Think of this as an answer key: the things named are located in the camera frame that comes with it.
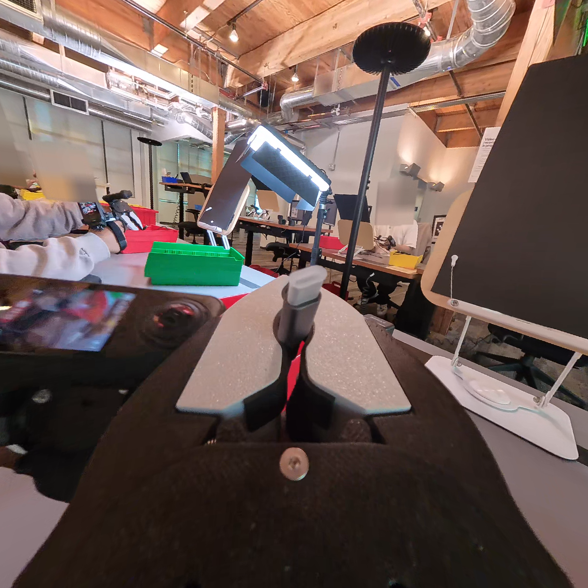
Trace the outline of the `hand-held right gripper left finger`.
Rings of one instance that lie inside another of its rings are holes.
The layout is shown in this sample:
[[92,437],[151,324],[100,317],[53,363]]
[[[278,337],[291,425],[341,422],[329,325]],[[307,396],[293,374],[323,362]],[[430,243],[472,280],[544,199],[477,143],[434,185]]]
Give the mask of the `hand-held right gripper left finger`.
[[274,323],[287,282],[287,276],[270,281],[222,315],[176,402],[178,411],[242,419],[249,431],[281,415],[290,363]]

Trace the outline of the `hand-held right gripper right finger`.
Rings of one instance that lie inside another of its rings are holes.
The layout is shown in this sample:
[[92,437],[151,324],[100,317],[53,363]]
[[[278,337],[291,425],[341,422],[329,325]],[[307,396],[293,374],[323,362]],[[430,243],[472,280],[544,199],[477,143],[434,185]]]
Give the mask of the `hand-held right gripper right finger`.
[[364,317],[322,290],[287,404],[292,440],[370,440],[376,417],[412,407]]

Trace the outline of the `green plastic bin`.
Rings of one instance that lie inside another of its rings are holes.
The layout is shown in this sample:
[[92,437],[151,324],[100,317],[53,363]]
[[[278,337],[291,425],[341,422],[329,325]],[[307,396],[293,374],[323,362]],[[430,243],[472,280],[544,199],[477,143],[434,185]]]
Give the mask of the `green plastic bin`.
[[237,286],[244,261],[232,247],[154,242],[144,276],[152,285]]

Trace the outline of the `wooden desk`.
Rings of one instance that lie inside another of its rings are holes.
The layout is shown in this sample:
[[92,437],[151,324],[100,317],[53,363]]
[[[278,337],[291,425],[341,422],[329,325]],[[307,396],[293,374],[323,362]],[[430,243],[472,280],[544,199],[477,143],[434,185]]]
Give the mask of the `wooden desk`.
[[253,217],[239,217],[237,225],[240,229],[252,233],[277,233],[278,236],[300,234],[300,235],[313,235],[315,234],[315,227],[313,226],[302,226],[300,224],[289,225],[280,224],[266,219],[255,219]]
[[[307,243],[291,243],[290,248],[298,251],[300,260],[310,263],[312,254],[312,245]],[[346,256],[339,254],[335,249],[324,249],[320,250],[317,263],[328,269],[333,269],[340,273],[343,273]],[[402,277],[406,280],[412,280],[417,275],[424,274],[425,266],[420,264],[415,269],[401,268],[399,266],[390,266],[383,263],[379,263],[372,259],[368,259],[367,256],[358,256],[354,258],[352,262],[352,268],[350,271],[351,275],[357,275],[357,271],[360,268],[364,268],[369,272],[375,274],[393,275]]]

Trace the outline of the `black office chair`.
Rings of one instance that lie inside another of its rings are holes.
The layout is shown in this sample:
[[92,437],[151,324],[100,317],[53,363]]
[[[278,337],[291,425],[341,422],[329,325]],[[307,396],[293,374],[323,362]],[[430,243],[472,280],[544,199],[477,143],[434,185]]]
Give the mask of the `black office chair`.
[[567,365],[572,358],[572,351],[558,347],[552,343],[540,341],[530,336],[497,325],[488,325],[488,341],[494,344],[504,344],[520,350],[523,354],[519,358],[497,355],[487,351],[477,350],[474,360],[479,363],[481,358],[494,362],[490,370],[499,373],[512,372],[518,382],[524,382],[539,390],[539,382],[552,387],[555,379],[536,366],[537,359],[544,359],[561,366]]
[[298,268],[298,266],[294,267],[294,264],[298,263],[300,259],[299,252],[298,249],[290,247],[290,244],[274,241],[269,242],[265,249],[273,254],[274,264],[281,261],[279,266],[271,268],[272,272],[278,276],[290,275],[293,270]]

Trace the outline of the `black light stand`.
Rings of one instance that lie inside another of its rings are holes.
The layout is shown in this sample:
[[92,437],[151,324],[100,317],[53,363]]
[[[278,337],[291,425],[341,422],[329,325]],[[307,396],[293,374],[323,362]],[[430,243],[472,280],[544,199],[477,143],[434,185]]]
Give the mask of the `black light stand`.
[[312,245],[311,251],[311,260],[310,265],[315,266],[318,263],[319,253],[320,253],[320,237],[322,235],[323,223],[326,216],[326,207],[327,207],[327,200],[328,197],[332,195],[332,189],[322,192],[319,197],[317,215],[316,215],[316,223],[315,223],[315,235],[314,241]]

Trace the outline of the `smartphone with white case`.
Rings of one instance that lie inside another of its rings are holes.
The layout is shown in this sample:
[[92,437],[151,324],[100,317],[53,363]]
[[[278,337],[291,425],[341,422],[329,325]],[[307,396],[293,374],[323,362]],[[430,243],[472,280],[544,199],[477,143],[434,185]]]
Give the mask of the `smartphone with white case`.
[[247,139],[236,141],[198,216],[201,229],[222,236],[233,231],[250,192],[252,174],[242,166],[248,149]]

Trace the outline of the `white tablet stand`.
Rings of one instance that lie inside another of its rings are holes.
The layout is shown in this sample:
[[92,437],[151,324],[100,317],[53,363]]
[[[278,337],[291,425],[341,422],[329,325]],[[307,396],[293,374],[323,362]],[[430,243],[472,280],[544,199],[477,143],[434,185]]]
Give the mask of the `white tablet stand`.
[[[465,326],[452,358],[432,356],[425,367],[448,389],[464,408],[524,439],[546,452],[565,460],[577,460],[579,452],[569,415],[552,403],[559,386],[582,355],[587,354],[587,339],[514,318],[486,307],[476,306],[453,294],[453,271],[459,260],[450,261],[450,307],[466,314]],[[459,350],[472,317],[494,319],[521,334],[561,345],[572,351],[562,373],[544,395],[532,395],[502,383],[496,378],[462,364]]]

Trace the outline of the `led light panel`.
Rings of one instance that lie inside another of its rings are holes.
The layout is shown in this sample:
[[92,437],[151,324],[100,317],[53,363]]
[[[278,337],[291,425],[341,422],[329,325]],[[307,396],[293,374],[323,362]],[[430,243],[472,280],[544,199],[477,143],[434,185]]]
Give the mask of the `led light panel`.
[[296,196],[313,210],[321,196],[329,195],[331,180],[293,144],[271,126],[261,124],[247,139],[247,148],[239,157],[251,176],[284,201]]

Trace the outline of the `black disc floor lamp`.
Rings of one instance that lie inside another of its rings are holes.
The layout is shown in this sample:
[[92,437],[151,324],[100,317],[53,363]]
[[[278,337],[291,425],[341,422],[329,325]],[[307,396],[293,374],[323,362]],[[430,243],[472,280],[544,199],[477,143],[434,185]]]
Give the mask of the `black disc floor lamp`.
[[154,205],[155,198],[154,198],[154,187],[153,187],[153,149],[162,146],[162,143],[160,141],[157,141],[156,139],[149,138],[146,136],[139,136],[138,141],[141,144],[146,145],[146,148],[148,150],[147,172],[148,172],[148,189],[149,189],[149,205],[150,205],[149,208],[155,209],[155,205]]
[[379,73],[380,79],[342,273],[339,295],[342,299],[345,299],[348,290],[367,185],[390,78],[393,75],[403,75],[415,70],[427,58],[430,48],[431,41],[427,34],[417,25],[404,22],[388,22],[373,26],[362,33],[354,43],[353,58],[357,66],[367,73]]

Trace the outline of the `white wall sign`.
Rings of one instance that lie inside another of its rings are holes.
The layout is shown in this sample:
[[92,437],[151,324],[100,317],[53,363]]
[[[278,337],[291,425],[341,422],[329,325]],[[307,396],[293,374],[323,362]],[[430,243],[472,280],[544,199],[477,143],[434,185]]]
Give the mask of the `white wall sign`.
[[472,170],[469,175],[468,182],[476,183],[479,180],[483,167],[489,158],[489,154],[496,142],[496,138],[500,132],[501,126],[494,126],[486,128],[483,136],[481,137],[481,143],[478,147],[476,157],[472,166]]

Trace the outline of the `silver air duct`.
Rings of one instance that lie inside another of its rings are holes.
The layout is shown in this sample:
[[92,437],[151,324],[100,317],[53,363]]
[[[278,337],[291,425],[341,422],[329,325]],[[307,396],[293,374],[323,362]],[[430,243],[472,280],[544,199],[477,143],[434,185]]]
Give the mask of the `silver air duct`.
[[232,63],[187,37],[187,60],[170,62],[94,26],[54,1],[1,1],[1,20],[31,37],[1,29],[1,86],[53,101],[54,93],[83,101],[84,114],[150,134],[170,121],[190,124],[212,138],[214,108],[235,117],[225,124],[225,143],[260,121],[213,83],[220,64]]
[[[516,8],[514,1],[467,1],[466,5],[472,20],[469,29],[452,38],[433,42],[430,34],[421,28],[431,41],[429,55],[415,70],[391,76],[387,92],[407,88],[474,62],[503,37]],[[367,73],[357,66],[352,48],[352,63],[318,75],[312,86],[285,93],[280,102],[281,112],[269,121],[276,125],[295,123],[299,119],[299,110],[308,105],[319,103],[331,107],[374,96],[378,92],[379,79],[380,74]]]

